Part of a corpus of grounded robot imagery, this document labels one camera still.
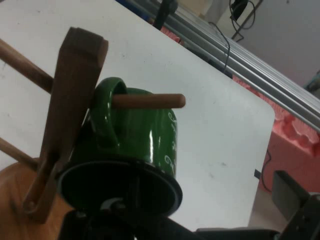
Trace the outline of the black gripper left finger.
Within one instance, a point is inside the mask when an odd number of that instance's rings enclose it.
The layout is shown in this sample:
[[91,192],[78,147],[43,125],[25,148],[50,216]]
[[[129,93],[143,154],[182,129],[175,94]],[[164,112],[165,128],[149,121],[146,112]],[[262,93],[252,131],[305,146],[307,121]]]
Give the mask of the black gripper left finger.
[[76,207],[63,219],[61,240],[196,240],[164,213],[116,200],[107,209]]

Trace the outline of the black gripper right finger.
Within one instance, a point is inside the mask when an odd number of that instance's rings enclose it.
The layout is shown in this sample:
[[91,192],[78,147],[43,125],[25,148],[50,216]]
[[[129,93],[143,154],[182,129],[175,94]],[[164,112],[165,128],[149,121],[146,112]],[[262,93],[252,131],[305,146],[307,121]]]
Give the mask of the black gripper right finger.
[[320,195],[310,194],[286,171],[273,174],[272,201],[287,220],[278,240],[320,238]]

